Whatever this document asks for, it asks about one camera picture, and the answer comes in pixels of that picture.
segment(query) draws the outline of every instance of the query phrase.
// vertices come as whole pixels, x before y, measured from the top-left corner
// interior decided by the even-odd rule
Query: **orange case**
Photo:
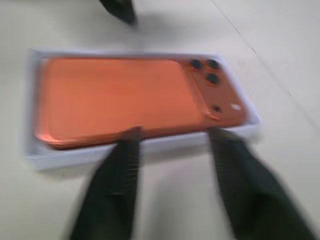
[[[62,150],[113,143],[132,127],[154,138],[242,124],[246,110],[225,73],[190,60],[51,58],[41,68],[35,135]]]

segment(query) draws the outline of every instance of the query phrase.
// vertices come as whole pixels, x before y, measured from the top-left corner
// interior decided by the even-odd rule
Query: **white table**
[[[24,159],[31,47],[218,52],[264,120],[252,147],[320,227],[318,3],[215,1],[135,0],[138,30],[98,0],[0,1],[0,239],[59,239],[93,167],[38,173]],[[140,179],[137,239],[232,239],[205,147],[148,156]]]

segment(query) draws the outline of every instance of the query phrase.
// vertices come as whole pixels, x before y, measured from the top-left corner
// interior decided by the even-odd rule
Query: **plastic tray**
[[[26,124],[24,131],[24,146],[26,158],[33,163],[37,170],[74,166],[99,161],[107,154],[113,144],[85,147],[71,150],[54,150],[37,139],[34,135],[35,111],[37,103],[37,93],[39,86],[38,70],[43,60],[51,57],[126,57],[126,58],[211,58],[220,63],[234,88],[237,90],[248,112],[247,121],[237,127],[227,128],[239,136],[250,139],[255,137],[261,126],[261,118],[253,104],[249,101],[245,92],[240,87],[237,79],[232,74],[225,60],[217,54],[183,54],[183,53],[139,53],[139,52],[105,52],[103,50],[39,50],[31,51],[31,64],[29,66],[29,76],[27,78],[27,101],[26,101]],[[182,134],[177,136],[160,137],[148,139],[142,143],[144,154],[160,151],[169,151],[177,148],[189,148],[204,145],[208,142],[208,137],[204,132]]]

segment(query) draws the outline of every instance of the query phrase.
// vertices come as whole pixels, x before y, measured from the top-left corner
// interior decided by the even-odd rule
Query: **phone case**
[[[52,57],[40,69],[35,135],[52,148],[241,125],[247,112],[219,63],[189,58]]]

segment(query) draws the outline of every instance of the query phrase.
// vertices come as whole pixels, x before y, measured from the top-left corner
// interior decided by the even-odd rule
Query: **white surface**
[[[23,79],[31,47],[220,53],[263,119],[264,138],[252,147],[320,229],[319,2],[135,3],[138,31],[109,16],[97,0],[0,1],[0,239],[59,239],[91,172],[36,173],[22,155]],[[231,239],[206,149],[144,162],[137,239]]]
[[[21,133],[21,137],[24,139],[25,155],[27,159],[33,163],[34,168],[37,170],[47,170],[52,168],[71,167],[79,164],[88,164],[100,161],[106,155],[106,153],[113,148],[112,144],[105,146],[93,146],[84,147],[81,149],[69,149],[69,150],[55,150],[44,142],[36,138],[35,122],[37,115],[37,102],[39,95],[39,86],[41,82],[39,80],[39,67],[43,64],[43,60],[52,57],[126,57],[126,58],[190,58],[190,59],[213,59],[219,63],[223,71],[228,75],[230,82],[233,84],[233,88],[237,91],[239,97],[242,99],[245,109],[247,111],[246,121],[239,126],[228,128],[229,131],[236,133],[238,136],[247,140],[254,140],[259,135],[261,128],[261,119],[259,113],[253,106],[252,102],[247,98],[244,90],[239,84],[239,81],[232,74],[226,61],[216,54],[159,54],[151,52],[110,52],[104,50],[32,50],[30,57],[31,64],[28,71],[30,74],[26,76],[25,81],[28,84],[26,91],[26,104],[25,104],[25,130]],[[163,153],[165,151],[179,150],[181,148],[192,148],[196,146],[205,145],[208,141],[207,134],[204,132],[195,132],[191,134],[182,134],[177,136],[160,137],[154,139],[148,139],[142,142],[141,150],[144,155],[153,153]]]

